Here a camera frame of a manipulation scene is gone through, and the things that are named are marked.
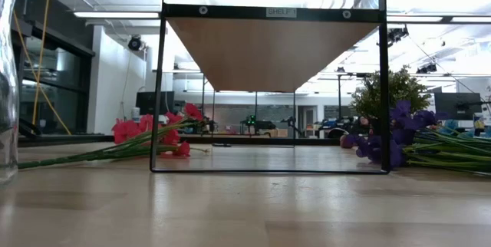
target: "shelf label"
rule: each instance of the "shelf label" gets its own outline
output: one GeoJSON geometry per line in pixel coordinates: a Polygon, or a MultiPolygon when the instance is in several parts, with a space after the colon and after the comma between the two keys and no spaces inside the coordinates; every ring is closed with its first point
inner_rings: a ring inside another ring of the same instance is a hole
{"type": "Polygon", "coordinates": [[[297,8],[266,8],[266,18],[297,18],[297,8]]]}

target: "wall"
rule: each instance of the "wall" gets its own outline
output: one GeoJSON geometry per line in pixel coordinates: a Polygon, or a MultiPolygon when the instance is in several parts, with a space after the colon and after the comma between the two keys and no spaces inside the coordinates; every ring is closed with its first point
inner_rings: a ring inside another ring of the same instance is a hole
{"type": "MultiPolygon", "coordinates": [[[[171,71],[174,69],[175,62],[175,42],[177,36],[175,33],[167,33],[163,46],[163,63],[162,69],[164,71],[171,71]]],[[[147,79],[145,83],[146,91],[155,91],[155,80],[157,79],[157,73],[153,69],[157,69],[157,62],[159,58],[159,35],[142,35],[142,40],[147,43],[147,79]]],[[[171,91],[173,89],[173,74],[162,74],[162,91],[171,91]]]]}
{"type": "Polygon", "coordinates": [[[102,26],[94,27],[93,50],[97,55],[91,68],[87,132],[112,134],[116,118],[131,118],[137,92],[145,85],[147,63],[107,36],[102,26]]]}

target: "purple flower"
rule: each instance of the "purple flower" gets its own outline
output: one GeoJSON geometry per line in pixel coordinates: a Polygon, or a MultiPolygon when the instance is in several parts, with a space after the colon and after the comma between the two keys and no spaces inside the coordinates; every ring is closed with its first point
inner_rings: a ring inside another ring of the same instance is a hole
{"type": "Polygon", "coordinates": [[[339,145],[342,148],[352,148],[355,144],[355,139],[354,137],[350,137],[350,135],[343,135],[339,139],[339,145]]]}
{"type": "Polygon", "coordinates": [[[399,100],[394,109],[390,110],[390,117],[396,120],[395,127],[403,127],[405,130],[420,130],[430,125],[437,125],[438,120],[448,118],[447,114],[435,114],[428,110],[417,111],[410,115],[411,102],[399,100]]]}
{"type": "Polygon", "coordinates": [[[395,140],[390,141],[390,166],[399,167],[404,163],[402,148],[397,145],[395,140]]]}
{"type": "MultiPolygon", "coordinates": [[[[360,158],[367,157],[374,163],[380,163],[382,161],[382,138],[380,136],[370,137],[368,140],[364,137],[355,135],[349,135],[357,143],[358,150],[356,150],[357,156],[360,158]]],[[[401,166],[404,162],[402,154],[402,148],[397,145],[395,140],[390,141],[390,165],[392,167],[401,166]]]]}
{"type": "Polygon", "coordinates": [[[390,109],[390,118],[397,120],[400,117],[407,117],[411,112],[411,102],[409,100],[399,100],[394,109],[390,109]]]}
{"type": "Polygon", "coordinates": [[[397,129],[392,131],[392,140],[396,144],[411,145],[414,142],[415,130],[412,129],[397,129]]]}

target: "red flower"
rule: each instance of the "red flower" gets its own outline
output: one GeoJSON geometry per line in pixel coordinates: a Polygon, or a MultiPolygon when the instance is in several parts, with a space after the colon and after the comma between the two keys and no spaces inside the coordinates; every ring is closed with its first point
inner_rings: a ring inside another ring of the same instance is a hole
{"type": "Polygon", "coordinates": [[[189,143],[184,142],[181,143],[179,148],[177,148],[176,151],[173,152],[174,156],[190,156],[189,152],[191,151],[191,147],[189,146],[189,143]]]}
{"type": "Polygon", "coordinates": [[[201,112],[198,110],[198,108],[192,104],[186,104],[184,107],[184,110],[186,111],[186,114],[195,120],[203,120],[203,115],[201,112]]]}
{"type": "Polygon", "coordinates": [[[152,130],[153,126],[153,116],[150,114],[146,114],[140,118],[140,127],[141,132],[147,132],[148,130],[152,130]]]}
{"type": "Polygon", "coordinates": [[[115,144],[124,143],[128,139],[141,134],[138,124],[132,120],[122,121],[116,119],[116,125],[113,126],[112,131],[114,132],[115,144]]]}
{"type": "Polygon", "coordinates": [[[179,133],[177,133],[177,130],[172,129],[163,138],[163,144],[176,146],[179,143],[180,138],[181,137],[179,137],[179,133]]]}
{"type": "Polygon", "coordinates": [[[169,122],[167,123],[167,125],[172,125],[180,120],[183,119],[183,116],[180,116],[180,115],[175,115],[175,114],[172,114],[170,112],[167,112],[165,114],[165,116],[169,119],[169,122]]]}

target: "green plant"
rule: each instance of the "green plant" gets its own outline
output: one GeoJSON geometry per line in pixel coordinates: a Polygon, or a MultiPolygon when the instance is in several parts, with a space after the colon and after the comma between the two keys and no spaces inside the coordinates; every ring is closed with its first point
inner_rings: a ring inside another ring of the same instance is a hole
{"type": "MultiPolygon", "coordinates": [[[[363,89],[356,90],[353,94],[353,106],[363,117],[380,118],[381,113],[381,76],[380,72],[370,74],[363,79],[363,89]]],[[[411,102],[411,113],[422,110],[430,102],[429,94],[423,94],[426,87],[419,84],[415,77],[411,77],[407,66],[398,72],[389,71],[389,107],[396,106],[398,100],[411,102]]]]}

